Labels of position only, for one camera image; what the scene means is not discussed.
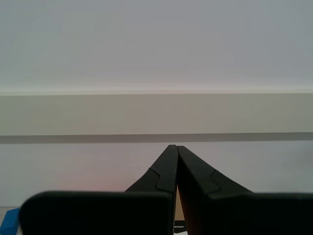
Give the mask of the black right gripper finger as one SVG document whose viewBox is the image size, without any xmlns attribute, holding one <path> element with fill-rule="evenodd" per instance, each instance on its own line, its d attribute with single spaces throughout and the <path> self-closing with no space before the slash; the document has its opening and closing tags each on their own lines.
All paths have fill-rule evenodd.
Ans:
<svg viewBox="0 0 313 235">
<path fill-rule="evenodd" d="M 184 146 L 177 183 L 190 235 L 311 235 L 311 193 L 255 193 Z"/>
<path fill-rule="evenodd" d="M 124 192 L 46 191 L 20 210 L 25 235 L 171 235 L 178 148 L 168 146 Z"/>
</svg>

